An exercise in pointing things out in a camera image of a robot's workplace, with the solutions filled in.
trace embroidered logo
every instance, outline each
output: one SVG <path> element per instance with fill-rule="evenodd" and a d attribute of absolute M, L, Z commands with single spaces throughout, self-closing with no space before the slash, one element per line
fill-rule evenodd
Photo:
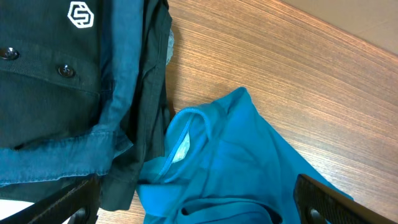
<path fill-rule="evenodd" d="M 94 14 L 85 2 L 72 1 L 70 3 L 68 18 L 79 29 L 92 27 Z"/>

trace white logo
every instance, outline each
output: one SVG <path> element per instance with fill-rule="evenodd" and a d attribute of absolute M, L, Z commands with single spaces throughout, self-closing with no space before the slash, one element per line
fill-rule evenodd
<path fill-rule="evenodd" d="M 71 2 L 68 18 L 79 29 L 92 27 L 94 23 L 94 14 L 85 2 Z"/>

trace denim jacket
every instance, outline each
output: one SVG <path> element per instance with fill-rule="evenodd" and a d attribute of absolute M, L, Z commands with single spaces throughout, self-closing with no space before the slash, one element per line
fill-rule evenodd
<path fill-rule="evenodd" d="M 143 0 L 105 1 L 104 4 L 103 15 L 95 15 L 94 21 L 103 25 L 101 113 L 97 124 L 77 137 L 45 140 L 19 151 L 0 149 L 0 185 L 92 173 L 105 175 L 112 160 L 132 147 L 120 122 L 132 104 L 139 73 Z M 62 19 L 68 20 L 67 11 L 66 8 Z M 84 29 L 79 31 L 78 34 L 84 35 Z"/>

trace wood grain surface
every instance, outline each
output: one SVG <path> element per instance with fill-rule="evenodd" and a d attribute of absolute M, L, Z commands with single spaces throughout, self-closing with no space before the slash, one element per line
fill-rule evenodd
<path fill-rule="evenodd" d="M 398 58 L 279 1 L 169 0 L 178 111 L 245 86 L 326 179 L 398 222 Z M 142 223 L 128 212 L 98 223 Z"/>

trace table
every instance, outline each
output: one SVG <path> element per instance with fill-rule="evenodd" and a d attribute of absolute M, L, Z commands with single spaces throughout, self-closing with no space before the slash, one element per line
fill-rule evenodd
<path fill-rule="evenodd" d="M 398 222 L 398 58 L 279 1 L 169 0 L 167 93 L 178 111 L 245 86 L 332 184 Z M 142 223 L 100 211 L 98 223 Z"/>

